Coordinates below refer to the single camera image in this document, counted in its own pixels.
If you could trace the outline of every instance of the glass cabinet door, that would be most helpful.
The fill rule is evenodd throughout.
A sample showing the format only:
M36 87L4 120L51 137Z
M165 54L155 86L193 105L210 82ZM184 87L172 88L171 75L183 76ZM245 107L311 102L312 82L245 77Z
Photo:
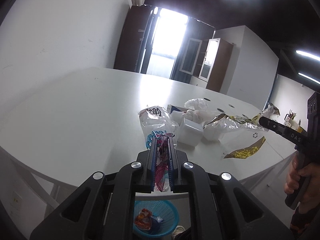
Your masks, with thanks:
M220 39L209 40L207 52L199 75L199 78L204 81L208 81L209 79L211 68L217 55L219 41Z

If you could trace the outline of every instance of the metal screw cap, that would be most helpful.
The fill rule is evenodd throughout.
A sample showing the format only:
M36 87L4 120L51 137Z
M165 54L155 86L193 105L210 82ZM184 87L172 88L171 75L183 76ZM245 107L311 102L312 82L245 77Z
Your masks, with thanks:
M101 179L103 177L103 174L101 172L96 172L94 175L93 175L93 178L94 179Z
M133 163L131 163L131 167L134 169L140 168L141 162L133 162Z
M230 180L231 175L229 173L225 172L225 173L221 174L221 178L223 178L224 180Z
M186 169L192 169L193 168L193 163L191 162L185 162L183 164L183 167L185 167Z

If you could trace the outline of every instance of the white wall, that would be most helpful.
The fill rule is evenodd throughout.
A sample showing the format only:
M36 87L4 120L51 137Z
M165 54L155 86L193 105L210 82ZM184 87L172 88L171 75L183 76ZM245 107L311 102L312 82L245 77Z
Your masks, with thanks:
M213 34L213 38L221 38L229 43L234 43L234 47L232 49L230 61L228 64L228 68L226 71L226 75L223 79L223 83L220 88L220 93L227 94L229 86L231 84L231 80L234 74L234 71L236 69L236 65L238 62L241 44L244 36L244 28L245 26L238 26L238 27L232 27L227 28L223 30L217 30Z
M131 0L17 0L0 26L0 129L5 113L46 83L91 66L113 68L130 6ZM0 171L0 199L28 238L46 205L7 156L0 156ZM13 191L23 198L19 212L10 206Z
M272 89L278 61L270 47L245 27L238 62L227 95L262 110Z
M292 79L278 75L274 88L271 93L270 102L278 107L280 116L277 118L279 123L284 123L284 117L290 109L297 113L294 118L296 122L301 119L301 126L307 130L307 102L314 91Z

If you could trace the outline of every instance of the fluorescent light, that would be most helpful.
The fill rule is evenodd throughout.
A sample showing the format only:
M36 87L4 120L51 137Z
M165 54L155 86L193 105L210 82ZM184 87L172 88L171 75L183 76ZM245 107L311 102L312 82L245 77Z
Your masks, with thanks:
M307 52L304 52L304 51L301 51L301 50L296 50L296 53L300 54L300 55L303 55L303 56L306 56L306 57L311 57L313 59L316 59L316 60L319 60L320 61L320 57L317 57L315 55L312 55L310 53L307 53Z
M304 74L301 74L301 73L298 73L300 76L303 76L303 77L306 77L306 78L308 78L308 79L310 79L310 80L312 80L312 81L314 81L314 82L316 82L316 83L318 83L319 85L320 85L320 82L318 81L318 80L315 80L315 79L313 79L313 78L310 78L310 77L308 77L307 75L304 75Z

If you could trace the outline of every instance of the shoe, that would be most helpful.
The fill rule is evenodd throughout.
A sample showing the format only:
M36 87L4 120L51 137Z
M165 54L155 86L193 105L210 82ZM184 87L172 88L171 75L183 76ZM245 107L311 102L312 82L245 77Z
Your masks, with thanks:
M180 234L180 233L182 233L182 232L184 232L184 231L186 231L186 230L184 229L183 226L177 226L177 227L173 230L173 232L171 233L171 239L174 240L174 238L175 238L178 234Z

